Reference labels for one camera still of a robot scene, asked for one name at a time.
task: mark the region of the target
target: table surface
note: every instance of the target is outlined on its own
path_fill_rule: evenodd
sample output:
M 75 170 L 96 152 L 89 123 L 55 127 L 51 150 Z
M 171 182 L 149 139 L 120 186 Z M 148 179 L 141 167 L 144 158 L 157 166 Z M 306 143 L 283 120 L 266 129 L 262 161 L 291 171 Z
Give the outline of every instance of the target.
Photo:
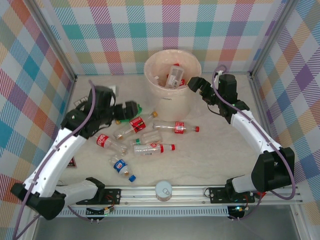
M 210 74 L 203 74 L 203 78 L 210 81 Z M 238 99 L 244 101 L 258 119 L 254 98 L 246 75 L 236 75 Z M 95 85 L 119 87 L 118 103 L 133 100 L 139 103 L 144 113 L 152 112 L 154 106 L 149 105 L 147 86 L 144 75 L 99 75 L 80 76 L 74 88 L 68 110 L 75 107 L 74 102 L 88 96 L 91 79 Z M 94 177 L 106 185 L 155 185 L 161 180 L 168 180 L 172 185 L 224 185 L 232 177 L 248 174 L 252 171 L 257 156 L 246 143 L 240 133 L 218 115 L 208 111 L 201 96 L 195 93 L 194 107 L 185 121 L 200 126 L 200 132 L 189 134 L 162 133 L 163 143 L 176 144 L 176 150 L 152 156 L 134 156 L 133 150 L 123 157 L 131 166 L 136 180 L 130 183 L 121 178 L 109 164 L 109 158 L 116 154 L 110 149 L 96 145 L 89 139 L 74 156 L 77 168 L 67 168 L 60 180 L 65 184 L 83 181 Z M 212 110 L 219 111 L 217 106 Z M 140 133 L 152 130 L 149 125 Z M 100 132 L 112 134 L 119 125 L 113 123 L 109 128 Z M 141 134 L 124 140 L 138 138 Z

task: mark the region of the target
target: blue label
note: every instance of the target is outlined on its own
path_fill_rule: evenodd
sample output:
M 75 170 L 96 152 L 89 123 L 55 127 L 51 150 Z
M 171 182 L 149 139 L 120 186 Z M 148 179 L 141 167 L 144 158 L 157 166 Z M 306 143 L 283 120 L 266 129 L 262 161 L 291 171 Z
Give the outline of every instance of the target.
M 127 164 L 125 163 L 125 161 L 120 159 L 113 165 L 113 168 L 119 173 L 124 166 L 127 166 Z

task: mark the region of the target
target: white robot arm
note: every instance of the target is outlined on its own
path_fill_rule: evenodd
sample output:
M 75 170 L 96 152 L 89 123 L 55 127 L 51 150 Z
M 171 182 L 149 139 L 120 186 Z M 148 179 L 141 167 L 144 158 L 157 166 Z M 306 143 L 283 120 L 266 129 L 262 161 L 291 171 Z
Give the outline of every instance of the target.
M 138 113 L 138 105 L 134 101 L 127 101 L 125 108 L 122 104 L 115 104 L 115 87 L 95 86 L 94 89 L 94 107 L 92 108 L 93 95 L 90 92 L 87 102 L 81 103 L 66 114 L 53 145 L 37 169 L 24 183 L 15 183 L 11 188 L 11 192 L 22 201 L 29 191 L 26 205 L 47 220 L 55 218 L 64 206 L 94 197 L 101 201 L 105 185 L 93 177 L 68 186 L 57 186 L 58 180 L 70 159 L 101 125 L 110 125 L 114 119 L 131 119 Z M 92 114 L 89 120 L 81 127 L 90 110 Z M 70 137 L 61 145 L 62 139 L 67 136 Z
M 255 120 L 249 107 L 238 99 L 234 75 L 217 72 L 214 77 L 214 85 L 218 84 L 217 90 L 201 77 L 192 77 L 187 85 L 193 92 L 199 89 L 199 94 L 208 106 L 218 106 L 219 115 L 241 133 L 257 156 L 251 174 L 226 181 L 228 198 L 234 202 L 244 192 L 266 192 L 291 185 L 295 165 L 293 150 L 290 147 L 283 148 L 273 140 Z

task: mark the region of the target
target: checkered backdrop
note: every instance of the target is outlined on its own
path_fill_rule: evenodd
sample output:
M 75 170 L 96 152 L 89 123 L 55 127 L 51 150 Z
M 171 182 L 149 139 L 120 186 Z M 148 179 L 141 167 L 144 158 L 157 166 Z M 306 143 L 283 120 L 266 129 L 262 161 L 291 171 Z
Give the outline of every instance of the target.
M 273 137 L 296 154 L 294 178 L 320 236 L 320 1 L 300 0 L 257 74 Z
M 78 74 L 140 74 L 164 49 L 247 72 L 286 0 L 37 0 Z
M 21 202 L 10 193 L 47 153 L 66 110 L 68 78 L 23 0 L 0 1 L 0 239 Z

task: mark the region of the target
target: trash bin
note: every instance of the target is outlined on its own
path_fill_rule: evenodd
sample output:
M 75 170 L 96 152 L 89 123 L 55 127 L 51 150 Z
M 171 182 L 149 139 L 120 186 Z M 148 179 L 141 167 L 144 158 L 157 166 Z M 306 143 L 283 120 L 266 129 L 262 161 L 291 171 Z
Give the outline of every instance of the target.
M 181 89 L 168 89 L 158 84 L 155 77 L 165 81 L 170 68 L 179 64 L 184 68 L 183 79 L 187 84 L 190 78 L 201 75 L 201 65 L 197 58 L 182 50 L 163 50 L 153 54 L 144 65 L 144 75 L 150 90 L 150 104 L 155 106 L 158 117 L 164 121 L 183 120 L 190 112 L 195 93 L 188 86 Z

